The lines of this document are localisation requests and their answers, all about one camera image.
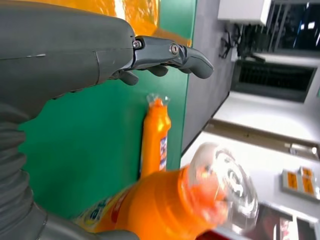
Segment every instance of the plastic wrap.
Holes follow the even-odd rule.
[[[226,148],[201,145],[189,165],[184,189],[195,213],[215,226],[239,233],[256,225],[258,199],[253,183]]]
[[[159,0],[22,0],[58,5],[124,19],[137,35],[171,39],[190,47],[191,39],[159,28]]]

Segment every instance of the white wall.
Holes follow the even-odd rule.
[[[231,91],[214,118],[320,143],[320,59],[263,54],[267,62],[318,68],[304,103]]]
[[[266,25],[270,5],[271,0],[220,0],[217,19]]]
[[[282,192],[279,177],[283,169],[296,172],[300,166],[303,166],[312,169],[315,176],[320,179],[318,162],[202,132],[182,157],[180,166],[189,164],[195,152],[205,142],[230,149],[235,158],[249,172],[260,201],[284,206],[316,219],[320,218],[320,203]]]

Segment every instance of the robotic arm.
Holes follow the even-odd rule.
[[[121,79],[131,70],[164,76],[167,66],[205,79],[214,71],[203,54],[171,40],[135,37],[127,22],[72,8],[0,1],[0,239],[137,239],[115,231],[99,235],[37,206],[21,170],[20,124],[35,118],[50,99]]]

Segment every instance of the bottle label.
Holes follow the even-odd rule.
[[[131,188],[126,188],[115,196],[105,198],[82,212],[72,221],[91,233],[114,230],[120,209]]]
[[[160,140],[160,171],[167,167],[167,142],[167,136]]]

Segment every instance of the metal screw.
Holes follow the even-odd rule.
[[[134,49],[140,49],[143,47],[143,43],[139,40],[134,40],[132,43]]]
[[[179,47],[178,47],[178,45],[177,45],[177,44],[175,44],[175,43],[171,43],[171,44],[170,45],[170,49],[169,49],[169,51],[170,51],[172,55],[174,55],[174,56],[177,56],[177,55],[178,55],[178,53],[179,53]]]

